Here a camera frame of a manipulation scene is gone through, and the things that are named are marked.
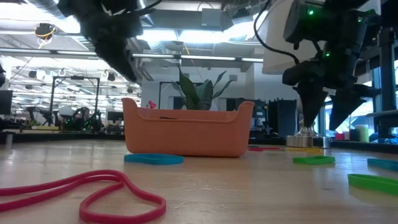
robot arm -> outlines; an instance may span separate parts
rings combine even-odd
[[[312,41],[317,48],[314,58],[287,69],[282,81],[295,86],[299,93],[305,127],[310,127],[323,106],[327,93],[323,88],[336,90],[331,96],[333,109],[330,129],[336,129],[364,100],[372,96],[372,88],[355,84],[356,62],[370,25],[379,16],[374,10],[358,11],[368,0],[295,0],[285,25],[284,39],[295,49],[303,40]],[[325,41],[322,49],[318,41]]]
[[[140,16],[151,13],[160,2],[139,11],[135,0],[59,0],[57,6],[65,17],[77,18],[81,33],[95,46],[99,57],[135,82],[134,59],[127,39],[142,34]]]

pink object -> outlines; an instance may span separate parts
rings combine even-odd
[[[237,111],[150,110],[123,98],[124,131],[132,153],[239,157],[248,148],[254,103]]]
[[[84,201],[80,203],[79,207],[79,216],[85,222],[94,222],[94,223],[145,223],[156,218],[159,218],[166,212],[166,200],[164,198],[150,194],[145,192],[139,188],[137,188],[128,177],[122,172],[116,170],[96,170],[85,172],[83,174],[79,174],[73,177],[69,177],[63,180],[57,180],[54,182],[49,182],[46,184],[32,185],[26,187],[13,187],[8,189],[0,189],[0,196],[10,196],[10,195],[20,195],[20,194],[28,194],[32,192],[40,192],[43,190],[49,190],[42,194],[31,196],[24,199],[19,199],[13,202],[0,203],[0,212],[5,212],[12,209],[22,208],[28,205],[32,205],[38,202],[43,202],[47,199],[56,197],[58,195],[64,194],[75,187],[86,184],[89,182],[99,181],[99,180],[111,180],[117,182],[117,184],[110,185],[105,187],[97,192],[88,196]],[[88,207],[101,197],[120,189],[126,184],[127,188],[134,194],[140,197],[141,199],[155,202],[159,204],[159,207],[153,209],[152,211],[134,215],[134,216],[125,216],[125,215],[109,215],[109,214],[100,214],[96,212],[91,212],[88,210]]]
[[[345,135],[344,135],[344,133],[343,133],[343,134],[336,133],[336,134],[335,134],[335,140],[345,140]]]
[[[156,104],[154,102],[152,102],[152,100],[149,100],[148,103],[149,103],[150,109],[154,109],[156,107]]]
[[[248,149],[249,151],[264,152],[266,150],[279,150],[278,147],[252,147]]]

computer monitor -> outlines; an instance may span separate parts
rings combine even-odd
[[[0,114],[11,114],[12,90],[0,90]]]
[[[108,121],[122,121],[123,120],[123,112],[109,111],[107,120]]]

wooden table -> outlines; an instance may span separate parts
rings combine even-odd
[[[367,158],[390,154],[329,150],[336,164],[297,165],[304,152],[248,152],[240,159],[186,157],[174,166],[125,164],[122,141],[59,141],[15,144],[0,151],[0,187],[32,185],[96,169],[123,171],[141,189],[163,196],[167,213],[152,223],[397,223],[398,197],[359,190],[347,174],[398,178],[398,172],[367,167]],[[0,223],[83,223],[79,203],[106,182],[78,187],[49,201],[0,213]],[[22,196],[0,197],[7,202]],[[152,204],[126,189],[98,201],[97,212],[138,214]]]

black stand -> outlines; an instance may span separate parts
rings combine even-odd
[[[374,117],[379,138],[393,138],[391,128],[398,126],[396,106],[396,75],[394,68],[394,44],[396,33],[393,28],[383,28],[378,35],[381,67],[381,109],[382,112],[368,114]]]

